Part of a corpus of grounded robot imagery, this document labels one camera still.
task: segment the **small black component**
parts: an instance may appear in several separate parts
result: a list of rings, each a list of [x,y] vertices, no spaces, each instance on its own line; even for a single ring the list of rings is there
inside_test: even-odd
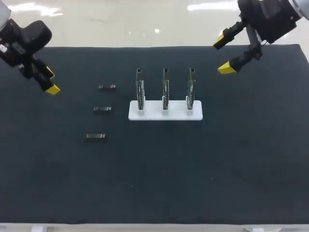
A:
[[[139,110],[143,110],[145,89],[144,89],[144,80],[142,80],[142,77],[141,77],[141,69],[137,69],[137,72],[136,72],[136,92],[137,92],[137,103],[138,103]]]
[[[106,138],[105,134],[86,134],[87,140],[104,140]]]
[[[195,97],[195,69],[190,68],[189,81],[188,81],[188,110],[193,109],[194,97]]]
[[[110,86],[99,85],[98,89],[100,91],[115,91],[116,90],[116,85],[110,85]]]
[[[96,106],[96,107],[93,107],[93,112],[94,113],[110,113],[110,112],[112,112],[112,107],[110,107],[110,106],[108,106],[108,107]]]
[[[169,109],[169,70],[163,69],[163,109]]]

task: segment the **robotic arm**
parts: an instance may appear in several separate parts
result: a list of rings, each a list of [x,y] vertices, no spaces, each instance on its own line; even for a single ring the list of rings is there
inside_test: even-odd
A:
[[[10,15],[10,9],[0,0],[0,58],[11,67],[18,65],[22,75],[27,79],[33,77],[44,92],[57,94],[60,89],[51,82],[55,75],[34,57],[51,40],[50,29],[42,21],[21,28]]]
[[[238,0],[238,6],[240,22],[225,29],[213,46],[222,48],[244,28],[250,45],[242,55],[218,68],[222,74],[236,73],[253,58],[259,60],[263,55],[262,41],[272,44],[295,29],[302,17],[309,20],[309,0]]]

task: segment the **white floor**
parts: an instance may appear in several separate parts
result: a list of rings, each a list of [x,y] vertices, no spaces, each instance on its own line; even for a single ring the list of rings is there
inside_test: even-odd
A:
[[[43,20],[48,46],[150,47],[212,45],[238,19],[236,0],[4,0],[21,26]],[[301,44],[309,57],[309,22],[277,44]],[[241,33],[231,44],[247,44]]]

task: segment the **dark gray table mat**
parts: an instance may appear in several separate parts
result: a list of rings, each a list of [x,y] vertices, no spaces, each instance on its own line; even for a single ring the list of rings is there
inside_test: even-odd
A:
[[[1,62],[0,222],[309,224],[308,62],[298,45],[266,46],[241,73],[217,73],[244,49],[47,48],[55,97]],[[159,100],[164,67],[172,100],[196,69],[202,121],[128,120],[136,69]]]

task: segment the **white holder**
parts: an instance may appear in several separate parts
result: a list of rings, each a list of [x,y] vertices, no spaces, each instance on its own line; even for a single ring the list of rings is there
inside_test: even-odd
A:
[[[47,232],[47,226],[39,224],[32,226],[31,232]]]
[[[136,121],[200,121],[203,119],[201,101],[194,101],[193,109],[188,110],[187,101],[169,101],[169,109],[163,110],[163,97],[161,101],[146,101],[144,97],[144,109],[139,110],[138,102],[131,101],[129,108],[129,120]]]

